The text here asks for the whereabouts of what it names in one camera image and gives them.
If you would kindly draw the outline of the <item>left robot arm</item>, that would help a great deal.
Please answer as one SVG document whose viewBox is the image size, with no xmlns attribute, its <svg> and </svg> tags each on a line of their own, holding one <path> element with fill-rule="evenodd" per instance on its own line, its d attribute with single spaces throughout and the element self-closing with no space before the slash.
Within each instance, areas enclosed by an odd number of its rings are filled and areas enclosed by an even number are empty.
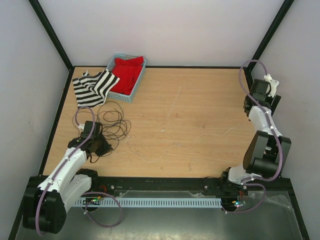
<svg viewBox="0 0 320 240">
<path fill-rule="evenodd" d="M 79 137 L 72 139 L 52 173 L 45 179 L 32 177 L 23 195 L 22 225 L 39 233 L 57 234 L 64 226 L 67 213 L 82 194 L 94 194 L 100 188 L 98 173 L 82 168 L 95 154 L 112 150 L 102 134 L 102 124 L 86 121 Z"/>
</svg>

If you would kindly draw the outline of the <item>black white striped cloth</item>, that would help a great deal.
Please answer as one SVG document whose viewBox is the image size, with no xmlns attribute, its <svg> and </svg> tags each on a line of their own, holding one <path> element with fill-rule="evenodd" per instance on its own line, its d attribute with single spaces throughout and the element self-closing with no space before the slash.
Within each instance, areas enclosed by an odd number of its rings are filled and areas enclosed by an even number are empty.
<svg viewBox="0 0 320 240">
<path fill-rule="evenodd" d="M 120 81 L 107 68 L 97 73 L 89 75 L 86 71 L 82 76 L 72 80 L 77 107 L 95 108 L 106 102 L 109 91 Z"/>
</svg>

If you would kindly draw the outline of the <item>light blue plastic basket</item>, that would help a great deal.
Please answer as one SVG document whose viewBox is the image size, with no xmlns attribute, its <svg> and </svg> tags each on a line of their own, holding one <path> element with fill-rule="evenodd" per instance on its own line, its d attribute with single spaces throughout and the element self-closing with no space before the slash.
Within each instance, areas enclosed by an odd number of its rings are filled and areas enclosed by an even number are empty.
<svg viewBox="0 0 320 240">
<path fill-rule="evenodd" d="M 106 67 L 118 83 L 108 92 L 107 97 L 131 103 L 144 77 L 147 61 L 143 56 L 116 53 Z"/>
</svg>

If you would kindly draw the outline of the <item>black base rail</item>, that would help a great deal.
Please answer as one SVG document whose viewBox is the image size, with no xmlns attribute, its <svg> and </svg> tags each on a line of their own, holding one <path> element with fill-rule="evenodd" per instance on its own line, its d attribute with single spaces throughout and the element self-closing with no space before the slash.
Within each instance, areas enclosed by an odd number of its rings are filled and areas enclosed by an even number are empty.
<svg viewBox="0 0 320 240">
<path fill-rule="evenodd" d="M 249 191 L 261 191 L 265 187 L 267 191 L 293 192 L 291 181 L 288 178 L 278 178 L 272 182 L 253 181 L 254 186 L 241 186 L 227 183 L 218 177 L 205 178 L 162 178 L 162 177 L 106 177 L 100 176 L 93 181 L 90 191 L 106 190 L 108 194 L 118 196 L 126 191 L 150 191 L 150 192 L 190 192 L 201 193 L 204 196 L 216 196 L 231 198 L 238 196 L 240 192 L 245 195 Z"/>
</svg>

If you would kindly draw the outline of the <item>red cloth in basket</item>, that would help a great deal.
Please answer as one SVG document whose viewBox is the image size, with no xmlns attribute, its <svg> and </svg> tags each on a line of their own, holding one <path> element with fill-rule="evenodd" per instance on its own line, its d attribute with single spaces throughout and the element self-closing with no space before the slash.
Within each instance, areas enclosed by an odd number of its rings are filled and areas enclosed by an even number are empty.
<svg viewBox="0 0 320 240">
<path fill-rule="evenodd" d="M 111 89 L 112 92 L 129 96 L 143 69 L 144 58 L 142 56 L 132 59 L 116 57 L 112 73 L 119 78 L 117 84 Z"/>
</svg>

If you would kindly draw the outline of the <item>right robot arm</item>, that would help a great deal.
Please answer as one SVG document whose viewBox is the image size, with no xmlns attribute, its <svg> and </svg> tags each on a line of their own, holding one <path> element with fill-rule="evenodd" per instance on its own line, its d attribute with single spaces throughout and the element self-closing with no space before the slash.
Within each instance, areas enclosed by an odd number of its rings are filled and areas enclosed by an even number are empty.
<svg viewBox="0 0 320 240">
<path fill-rule="evenodd" d="M 246 150 L 243 163 L 222 172 L 218 188 L 229 195 L 243 183 L 279 176 L 287 160 L 292 141 L 283 136 L 273 121 L 275 107 L 281 99 L 276 95 L 279 82 L 268 74 L 255 79 L 245 97 L 243 108 L 252 122 L 255 134 Z"/>
</svg>

